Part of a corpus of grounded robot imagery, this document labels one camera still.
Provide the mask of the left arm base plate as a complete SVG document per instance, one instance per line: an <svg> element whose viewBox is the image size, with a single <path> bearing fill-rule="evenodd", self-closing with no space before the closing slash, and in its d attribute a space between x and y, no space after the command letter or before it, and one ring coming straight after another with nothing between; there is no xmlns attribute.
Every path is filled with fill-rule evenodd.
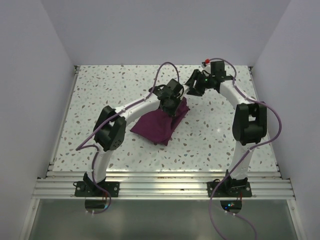
<svg viewBox="0 0 320 240"><path fill-rule="evenodd" d="M75 197L105 197L106 193L100 188L106 190L113 198L117 198L120 190L120 183L117 181L105 181L98 184L98 188L93 182L76 181L73 183L75 187Z"/></svg>

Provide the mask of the purple cloth mat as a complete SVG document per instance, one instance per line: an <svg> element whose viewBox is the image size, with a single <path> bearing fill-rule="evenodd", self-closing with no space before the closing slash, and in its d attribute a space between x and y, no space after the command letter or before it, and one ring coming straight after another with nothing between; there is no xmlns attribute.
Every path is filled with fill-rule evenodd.
<svg viewBox="0 0 320 240"><path fill-rule="evenodd" d="M140 117L130 131L154 144L167 146L174 131L189 110L187 99L184 97L175 116L169 116L161 109L157 109Z"/></svg>

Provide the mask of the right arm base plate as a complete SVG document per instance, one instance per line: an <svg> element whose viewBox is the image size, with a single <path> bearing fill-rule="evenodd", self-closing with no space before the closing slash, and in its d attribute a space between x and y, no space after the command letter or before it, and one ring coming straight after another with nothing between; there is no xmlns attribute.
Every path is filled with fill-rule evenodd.
<svg viewBox="0 0 320 240"><path fill-rule="evenodd" d="M214 198L250 198L252 197L251 185L248 179L225 180L213 193Z"/></svg>

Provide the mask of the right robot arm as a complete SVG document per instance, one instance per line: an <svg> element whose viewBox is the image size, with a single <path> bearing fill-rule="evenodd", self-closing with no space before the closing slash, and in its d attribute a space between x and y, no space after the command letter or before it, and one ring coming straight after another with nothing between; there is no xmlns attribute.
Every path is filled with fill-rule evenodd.
<svg viewBox="0 0 320 240"><path fill-rule="evenodd" d="M254 146L267 134L267 108L243 93L236 83L236 75L228 75L221 58L206 59L202 70L194 70L185 83L187 94L201 97L206 90L214 89L224 96L235 109L232 135L235 150L232 162L222 180L207 183L211 197L251 197L248 171Z"/></svg>

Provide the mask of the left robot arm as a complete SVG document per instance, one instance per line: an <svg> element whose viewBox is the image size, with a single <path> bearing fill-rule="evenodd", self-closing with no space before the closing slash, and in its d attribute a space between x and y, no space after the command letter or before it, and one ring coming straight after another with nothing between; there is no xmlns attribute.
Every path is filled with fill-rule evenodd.
<svg viewBox="0 0 320 240"><path fill-rule="evenodd" d="M149 94L122 107L102 109L90 135L96 149L90 169L84 174L87 192L99 196L109 192L106 170L113 152L124 142L126 128L148 141L167 146L174 130L189 111L185 94L189 87L171 79L153 86Z"/></svg>

